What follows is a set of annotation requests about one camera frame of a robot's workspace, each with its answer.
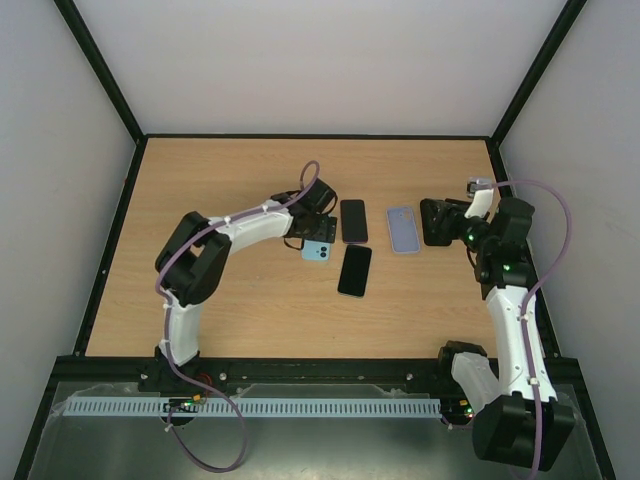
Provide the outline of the black enclosure frame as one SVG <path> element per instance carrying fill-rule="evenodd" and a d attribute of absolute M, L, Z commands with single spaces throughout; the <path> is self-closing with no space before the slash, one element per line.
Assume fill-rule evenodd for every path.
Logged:
<path fill-rule="evenodd" d="M 582 1 L 568 1 L 565 3 L 529 67 L 521 85 L 509 103 L 506 113 L 501 118 L 495 132 L 482 139 L 486 145 L 493 172 L 500 181 L 505 180 L 507 177 L 504 161 L 500 153 L 500 146 L 552 62 L 553 57 L 569 34 L 571 27 L 579 18 L 584 6 L 585 4 Z M 143 153 L 150 137 L 142 132 L 76 4 L 72 1 L 59 1 L 56 7 L 88 60 L 111 103 L 123 120 L 126 129 L 132 136 L 135 143 L 135 150 L 127 171 L 124 187 L 116 208 L 106 246 L 100 260 L 96 279 L 74 344 L 74 351 L 70 355 L 57 358 L 54 364 L 16 469 L 15 476 L 18 479 L 25 479 L 34 471 L 33 464 L 45 432 L 48 415 L 53 405 L 54 390 L 59 386 L 61 381 L 71 378 L 76 380 L 130 380 L 133 377 L 134 367 L 142 366 L 145 362 L 142 358 L 125 358 L 118 360 L 114 357 L 100 357 L 96 360 L 89 360 L 86 357 L 86 349 L 115 255 L 116 243 L 120 237 L 125 214 L 133 195 L 135 181 L 142 164 Z M 557 374 L 562 383 L 573 386 L 577 395 L 578 405 L 585 416 L 589 440 L 595 454 L 595 461 L 599 471 L 603 478 L 612 479 L 615 476 L 614 469 L 579 364 L 577 360 L 561 355 L 547 307 L 541 306 L 539 312 L 541 317 L 538 325 L 543 331 L 542 343 L 545 351 L 552 356 L 551 370 Z"/>

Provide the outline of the lavender phone case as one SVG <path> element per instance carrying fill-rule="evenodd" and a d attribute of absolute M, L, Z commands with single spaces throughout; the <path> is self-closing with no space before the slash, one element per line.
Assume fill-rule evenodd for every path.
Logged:
<path fill-rule="evenodd" d="M 395 254 L 418 253 L 420 239 L 413 210 L 408 206 L 390 207 L 386 217 L 392 251 Z"/>

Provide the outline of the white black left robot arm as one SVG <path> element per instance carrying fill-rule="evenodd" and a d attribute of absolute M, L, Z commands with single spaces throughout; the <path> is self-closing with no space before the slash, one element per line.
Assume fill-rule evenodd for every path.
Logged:
<path fill-rule="evenodd" d="M 175 390 L 194 377 L 204 303 L 219 287 L 233 254 L 264 240 L 335 240 L 331 216 L 338 195 L 320 179 L 299 190 L 272 195 L 260 205 L 224 217 L 186 214 L 155 260 L 156 293 L 163 298 L 162 337 L 155 363 L 142 384 L 150 390 Z"/>

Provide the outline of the grey metal front plate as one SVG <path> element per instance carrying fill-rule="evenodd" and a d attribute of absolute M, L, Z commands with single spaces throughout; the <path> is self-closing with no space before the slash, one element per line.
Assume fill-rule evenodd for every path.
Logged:
<path fill-rule="evenodd" d="M 438 419 L 69 417 L 74 397 L 162 397 L 129 383 L 58 387 L 32 479 L 514 479 L 479 460 L 468 430 L 440 402 Z M 373 385 L 266 385 L 240 398 L 432 399 Z"/>

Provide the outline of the light blue card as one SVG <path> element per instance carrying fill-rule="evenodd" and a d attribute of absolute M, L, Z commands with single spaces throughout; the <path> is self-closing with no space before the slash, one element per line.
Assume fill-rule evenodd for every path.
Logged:
<path fill-rule="evenodd" d="M 301 258 L 305 261 L 327 262 L 330 259 L 331 244 L 305 240 L 301 249 Z"/>

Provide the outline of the purple smartphone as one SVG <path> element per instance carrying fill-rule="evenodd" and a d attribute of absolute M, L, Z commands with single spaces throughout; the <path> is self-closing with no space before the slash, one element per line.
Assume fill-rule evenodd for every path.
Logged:
<path fill-rule="evenodd" d="M 340 220 L 342 240 L 344 243 L 365 244 L 368 242 L 366 208 L 363 200 L 341 200 Z"/>

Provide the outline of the right circuit board with leds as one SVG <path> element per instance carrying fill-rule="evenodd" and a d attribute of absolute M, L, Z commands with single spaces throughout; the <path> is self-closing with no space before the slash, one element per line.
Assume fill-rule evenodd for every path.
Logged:
<path fill-rule="evenodd" d="M 475 412 L 467 399 L 461 399 L 459 401 L 459 406 L 462 408 L 465 418 L 471 420 L 474 417 Z"/>

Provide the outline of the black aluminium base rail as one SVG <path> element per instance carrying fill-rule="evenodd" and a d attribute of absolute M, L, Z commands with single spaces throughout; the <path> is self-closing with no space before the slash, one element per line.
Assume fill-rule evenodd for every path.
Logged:
<path fill-rule="evenodd" d="M 436 359 L 197 359 L 183 368 L 224 393 L 253 384 L 369 384 L 410 394 L 460 396 L 461 387 Z M 162 359 L 137 357 L 58 358 L 50 375 L 57 382 L 131 382 L 142 392 L 185 394 L 197 387 L 172 373 Z"/>

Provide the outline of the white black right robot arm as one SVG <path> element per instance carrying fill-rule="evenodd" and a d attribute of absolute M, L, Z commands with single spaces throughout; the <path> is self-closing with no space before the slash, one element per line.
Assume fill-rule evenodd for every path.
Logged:
<path fill-rule="evenodd" d="M 481 460 L 546 472 L 574 426 L 572 410 L 560 404 L 543 358 L 537 324 L 533 267 L 524 255 L 535 209 L 503 198 L 495 214 L 490 201 L 424 199 L 424 241 L 448 246 L 461 241 L 475 255 L 474 277 L 492 318 L 498 368 L 485 350 L 449 341 L 439 352 L 438 384 L 462 388 L 473 411 L 472 442 Z"/>

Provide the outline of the black phone case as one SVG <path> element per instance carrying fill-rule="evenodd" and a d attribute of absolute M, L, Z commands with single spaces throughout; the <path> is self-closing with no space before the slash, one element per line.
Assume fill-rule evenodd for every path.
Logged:
<path fill-rule="evenodd" d="M 444 200 L 422 199 L 419 204 L 423 239 L 426 246 L 445 247 L 452 243 L 443 227 L 449 210 Z"/>

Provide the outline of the circuit board with leds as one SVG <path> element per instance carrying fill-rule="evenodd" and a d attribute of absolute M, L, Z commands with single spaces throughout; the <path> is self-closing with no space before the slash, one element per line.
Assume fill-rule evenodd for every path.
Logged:
<path fill-rule="evenodd" d="M 207 400 L 208 398 L 202 395 L 169 398 L 164 410 L 166 412 L 197 413 L 207 403 Z"/>
<path fill-rule="evenodd" d="M 462 408 L 465 418 L 471 420 L 474 417 L 475 412 L 467 399 L 461 399 L 459 401 L 459 406 Z"/>

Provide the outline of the left circuit board with leds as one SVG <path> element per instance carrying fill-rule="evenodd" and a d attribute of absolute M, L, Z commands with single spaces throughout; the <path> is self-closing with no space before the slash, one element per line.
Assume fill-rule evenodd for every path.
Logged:
<path fill-rule="evenodd" d="M 197 413 L 207 403 L 207 400 L 208 398 L 202 395 L 169 398 L 164 410 L 166 412 Z"/>

